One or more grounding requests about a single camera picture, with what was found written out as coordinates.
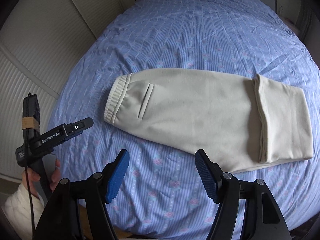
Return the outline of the white sleeve forearm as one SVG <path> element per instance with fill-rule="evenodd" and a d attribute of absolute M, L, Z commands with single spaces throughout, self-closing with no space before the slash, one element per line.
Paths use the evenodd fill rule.
<path fill-rule="evenodd" d="M 9 223 L 21 239 L 32 239 L 31 210 L 28 190 L 20 184 L 2 205 Z"/>

